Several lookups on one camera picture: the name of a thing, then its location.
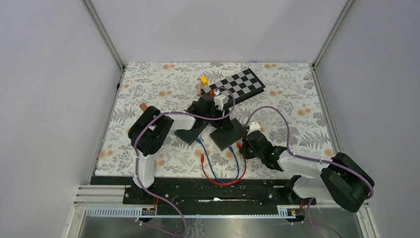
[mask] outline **wire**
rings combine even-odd
[[[314,197],[313,198],[311,198],[310,200],[309,200],[309,203],[308,203],[308,207],[306,208],[306,211],[307,211],[307,214],[308,214],[308,220],[309,220],[309,223],[310,223],[310,225],[312,226],[312,228],[314,229],[314,231],[318,234],[318,236],[320,236],[320,237],[322,237],[322,238],[325,238],[323,235],[321,235],[321,233],[315,228],[315,225],[314,225],[314,223],[313,223],[313,221],[312,221],[312,219],[311,219],[311,210],[309,209],[310,208],[310,206],[311,206],[311,203],[312,203],[312,201],[314,200]]]
[[[286,124],[286,128],[287,128],[286,148],[287,148],[287,151],[289,152],[289,154],[291,154],[291,155],[293,155],[293,157],[297,157],[299,159],[304,159],[304,160],[308,160],[308,161],[312,161],[312,162],[319,162],[319,163],[331,164],[331,165],[334,165],[336,167],[339,167],[339,168],[341,168],[341,169],[343,169],[345,171],[348,171],[348,172],[354,174],[356,177],[358,177],[360,180],[362,180],[364,183],[366,183],[367,187],[369,188],[370,193],[369,193],[369,196],[366,199],[370,199],[370,198],[373,197],[373,187],[372,187],[372,185],[369,183],[369,181],[366,178],[364,178],[362,175],[360,175],[356,171],[354,171],[354,170],[352,170],[352,169],[350,169],[350,168],[348,168],[346,166],[343,166],[341,164],[338,164],[336,162],[333,162],[333,161],[320,160],[320,159],[315,159],[315,158],[311,158],[311,157],[307,157],[307,156],[298,155],[298,154],[293,153],[292,150],[290,149],[290,128],[289,128],[289,123],[287,122],[286,118],[283,116],[283,114],[277,108],[274,108],[272,106],[262,106],[260,108],[255,109],[255,111],[253,111],[251,113],[251,115],[248,117],[248,120],[247,120],[246,124],[248,124],[250,122],[251,117],[257,111],[259,111],[261,109],[264,109],[264,108],[270,108],[270,109],[275,110],[283,118],[283,121]]]
[[[157,115],[155,118],[153,118],[153,120],[151,121],[151,122],[149,122],[149,124],[147,124],[146,126],[145,126],[145,128],[140,132],[140,134],[137,136],[137,138],[136,138],[136,141],[134,142],[134,146],[133,146],[133,148],[134,148],[134,151],[136,152],[136,168],[135,168],[135,177],[137,178],[137,182],[139,183],[139,185],[140,185],[140,187],[146,192],[146,193],[148,193],[148,194],[150,194],[151,196],[153,196],[153,197],[156,197],[156,198],[158,198],[158,199],[160,199],[160,200],[162,200],[162,201],[165,201],[166,203],[168,203],[169,205],[171,205],[175,210],[176,210],[176,212],[181,216],[181,219],[182,219],[182,222],[184,223],[184,232],[182,233],[182,234],[175,234],[175,233],[172,233],[172,232],[170,232],[170,231],[167,231],[167,230],[165,230],[165,229],[162,229],[162,228],[160,228],[160,227],[158,227],[158,226],[155,226],[155,225],[152,225],[152,224],[149,224],[149,223],[144,223],[146,226],[149,226],[149,227],[152,227],[152,228],[155,228],[155,229],[157,229],[157,230],[159,230],[159,231],[161,231],[161,232],[164,232],[164,233],[166,233],[166,234],[169,234],[169,235],[171,235],[171,236],[174,236],[174,237],[184,237],[186,234],[187,234],[187,231],[188,231],[188,226],[187,226],[187,221],[185,220],[185,217],[184,217],[184,215],[182,215],[182,213],[181,213],[181,211],[175,206],[175,204],[173,204],[172,202],[170,202],[169,200],[167,200],[167,199],[165,199],[165,198],[163,198],[163,197],[161,197],[161,196],[159,196],[159,195],[157,195],[157,194],[154,194],[154,193],[152,193],[152,192],[150,192],[149,190],[147,190],[147,188],[146,187],[144,187],[144,185],[142,184],[142,182],[140,181],[140,176],[139,176],[139,161],[140,161],[140,152],[139,152],[139,150],[137,149],[137,143],[139,143],[139,140],[140,140],[140,138],[143,136],[143,134],[146,132],[146,130],[151,126],[151,125],[153,125],[159,118],[161,118],[162,116],[164,116],[164,115],[168,115],[168,114],[180,114],[180,115],[187,115],[187,116],[191,116],[191,117],[195,117],[195,118],[200,118],[200,119],[204,119],[204,120],[221,120],[221,119],[224,119],[224,118],[227,118],[228,116],[230,116],[231,114],[232,114],[232,112],[233,112],[233,110],[234,110],[234,108],[235,108],[235,97],[233,96],[233,94],[227,89],[227,88],[225,88],[225,87],[217,87],[216,89],[224,89],[224,90],[226,90],[228,93],[229,93],[229,95],[232,97],[232,109],[230,110],[230,112],[228,113],[228,114],[226,114],[226,115],[224,115],[224,116],[222,116],[222,117],[220,117],[220,118],[206,118],[206,117],[202,117],[202,116],[199,116],[199,115],[195,115],[195,114],[191,114],[191,113],[186,113],[186,112],[164,112],[164,113],[161,113],[161,114],[159,114],[159,115]]]
[[[301,199],[301,206],[299,207],[299,211],[301,211],[304,206],[305,206],[305,200],[302,198]]]
[[[244,159],[245,169],[244,169],[244,172],[242,173],[242,175],[237,180],[232,181],[230,183],[219,183],[219,182],[216,182],[216,181],[212,180],[211,178],[209,178],[209,176],[206,174],[206,171],[204,171],[204,165],[203,165],[203,163],[204,163],[204,155],[201,156],[201,169],[203,170],[204,175],[206,176],[206,178],[210,182],[212,182],[214,184],[217,184],[217,185],[221,185],[221,186],[228,186],[228,185],[232,185],[232,184],[237,183],[238,181],[240,181],[242,179],[242,177],[245,175],[245,172],[247,171],[247,160]]]
[[[229,150],[230,150],[230,152],[232,152],[233,157],[235,157],[236,167],[238,168],[238,173],[236,174],[236,178],[235,178],[234,180],[229,181],[229,182],[224,182],[224,181],[221,181],[221,180],[219,180],[219,179],[217,178],[216,173],[215,173],[215,172],[214,172],[214,170],[213,170],[213,166],[211,165],[210,158],[209,158],[209,155],[208,155],[208,153],[207,153],[206,147],[204,146],[204,144],[202,143],[202,141],[201,141],[199,138],[196,138],[196,141],[197,141],[199,144],[201,144],[201,146],[203,147],[204,152],[205,152],[206,157],[207,157],[207,161],[209,162],[209,165],[210,165],[211,172],[213,173],[214,179],[215,179],[217,182],[219,182],[219,183],[231,183],[231,182],[234,182],[235,180],[237,180],[237,179],[238,179],[238,177],[239,177],[239,162],[238,162],[238,158],[236,158],[235,151],[233,151],[232,146],[229,146]]]
[[[280,226],[284,226],[284,225],[295,226],[295,225],[307,225],[307,224],[310,224],[310,223],[309,222],[292,222],[292,223],[281,223],[281,224],[278,224],[278,225],[280,225]],[[344,238],[343,235],[341,235],[338,232],[338,230],[336,230],[335,228],[333,228],[333,227],[331,227],[327,224],[318,223],[318,222],[313,222],[313,224],[316,225],[316,226],[328,228],[328,229],[332,230],[333,232],[335,232],[340,238]]]

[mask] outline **patterned table surface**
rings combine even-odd
[[[332,156],[333,152],[326,128],[325,116],[315,89],[308,63],[150,63],[128,64],[121,90],[118,94],[95,175],[132,176],[135,166],[135,152],[130,145],[127,132],[143,113],[139,105],[154,105],[163,112],[182,111],[193,100],[198,100],[198,78],[205,75],[212,84],[250,68],[266,86],[260,93],[235,106],[231,118],[244,123],[256,108],[270,105],[278,108],[290,124],[290,145],[295,153],[314,156]],[[262,132],[273,145],[286,145],[286,127],[281,117],[267,109],[253,116],[262,127]],[[234,178],[236,164],[232,153],[220,151],[210,139],[215,130],[210,125],[201,133],[200,139],[210,155],[215,173],[220,178]],[[241,172],[244,161],[236,146]],[[204,177],[200,157],[202,147],[197,142],[191,146],[170,132],[155,161],[156,177]],[[211,174],[208,163],[205,169]],[[258,159],[247,161],[244,178],[285,179],[290,173],[266,168]]]

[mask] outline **black and white checkered board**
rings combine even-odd
[[[258,93],[263,92],[265,85],[254,74],[254,72],[248,68],[238,74],[204,87],[201,89],[201,93],[208,94],[211,89],[216,89],[217,87],[225,87],[229,89],[235,97],[235,104],[238,104],[257,95]],[[221,89],[220,91],[222,94],[227,96],[223,107],[230,108],[233,105],[232,97],[226,90]]]

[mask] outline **metal frame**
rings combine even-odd
[[[82,3],[85,6],[89,15],[91,16],[92,21],[96,26],[96,29],[98,30],[99,34],[104,40],[104,43],[106,47],[108,48],[109,52],[111,53],[111,56],[114,59],[115,63],[117,64],[120,70],[124,70],[125,68],[124,62],[122,61],[117,49],[112,43],[111,38],[108,35],[108,32],[105,30],[105,27],[102,24],[101,19],[99,18],[98,13],[96,12],[95,7],[93,6],[92,2],[90,0],[82,0]]]
[[[332,40],[335,37],[335,34],[337,33],[338,29],[340,28],[341,24],[343,23],[345,17],[349,13],[351,7],[353,6],[354,2],[356,0],[347,0],[344,4],[343,9],[341,9],[340,14],[338,15],[337,20],[334,23],[334,26],[332,27],[331,31],[329,32],[327,39],[325,40],[324,44],[322,45],[321,50],[319,51],[318,55],[315,58],[314,61],[314,68],[317,68],[319,64],[321,63],[322,58],[325,55],[325,52],[328,50],[329,45],[331,44]]]
[[[109,106],[108,112],[106,114],[106,121],[105,121],[104,127],[102,128],[101,137],[100,137],[98,146],[96,148],[96,154],[95,154],[96,157],[92,162],[91,170],[90,170],[90,173],[88,175],[89,177],[87,178],[87,184],[90,184],[91,179],[92,179],[92,175],[95,172],[96,165],[97,165],[97,162],[98,162],[98,160],[97,160],[98,154],[102,150],[102,145],[104,144],[104,139],[105,139],[105,136],[106,136],[106,132],[108,131],[108,126],[111,123],[112,111],[114,110],[115,104],[117,103],[117,97],[118,97],[119,91],[121,90],[120,85],[121,85],[122,79],[124,78],[124,75],[125,75],[125,69],[123,69],[121,71],[120,78],[119,78],[117,84],[115,85],[116,90],[114,91],[114,93],[112,95],[112,102],[111,102],[111,105]]]
[[[83,4],[86,7],[86,10],[92,17],[93,22],[95,23],[96,28],[98,29],[102,39],[104,40],[105,45],[109,49],[113,59],[115,60],[118,67],[121,69],[121,77],[117,85],[119,85],[124,77],[124,69],[125,65],[118,54],[114,44],[112,43],[107,31],[105,30],[101,20],[98,17],[98,14],[91,3],[90,0],[82,0]],[[325,55],[329,45],[331,44],[334,36],[336,35],[338,29],[342,25],[344,18],[347,16],[349,10],[351,9],[352,5],[354,4],[355,0],[347,0],[342,11],[340,12],[339,17],[337,18],[336,22],[334,23],[333,28],[331,29],[327,39],[325,40],[322,49],[320,50],[319,54],[317,55],[313,65],[311,67],[315,88],[319,95],[319,100],[321,102],[321,108],[325,115],[327,121],[327,129],[328,133],[331,137],[331,144],[333,150],[335,152],[343,151],[343,146],[340,142],[340,138],[338,136],[337,127],[334,123],[332,118],[330,107],[328,105],[328,101],[325,96],[325,92],[321,83],[321,80],[317,73],[317,67],[319,66],[322,58]],[[106,123],[104,125],[101,140],[99,142],[97,148],[97,154],[99,153],[100,149],[102,148],[103,139],[106,135],[107,127],[110,122],[110,118],[112,115],[112,110],[116,103],[116,98],[119,93],[119,88],[117,86],[117,90],[113,94],[112,104],[109,108],[108,115],[106,118]],[[94,169],[96,167],[96,158],[92,165],[91,173],[89,174],[88,184],[90,183],[91,175],[94,173]],[[151,205],[124,205],[122,204],[123,197],[127,196],[124,194],[125,186],[122,185],[81,185],[77,192],[77,196],[75,198],[74,205],[70,211],[69,217],[67,219],[66,226],[63,230],[63,237],[66,238],[77,238],[81,231],[81,227],[83,225],[84,217],[86,216],[87,209],[93,207],[101,207],[102,209],[109,209],[112,210],[115,208],[127,207],[127,208],[142,208],[142,207],[150,207]],[[338,207],[338,205],[334,202],[319,202],[317,205],[313,207]],[[297,208],[295,206],[278,206],[279,209],[287,209],[287,208]],[[206,216],[212,218],[233,218],[232,216]],[[363,236],[365,238],[379,238],[378,231],[376,229],[376,225],[373,221],[371,210],[369,208],[369,204],[365,203],[362,205],[360,210],[357,212],[357,217],[359,220],[359,224],[362,228]],[[204,216],[197,216],[194,218],[204,218]]]

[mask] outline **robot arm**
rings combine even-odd
[[[250,124],[248,135],[239,151],[245,159],[258,158],[267,168],[300,174],[293,176],[286,185],[299,197],[334,200],[344,209],[357,212],[369,195],[368,186],[353,174],[327,163],[294,158],[286,147],[273,146],[260,132],[256,122]],[[319,158],[333,161],[352,169],[374,186],[373,180],[346,154]]]

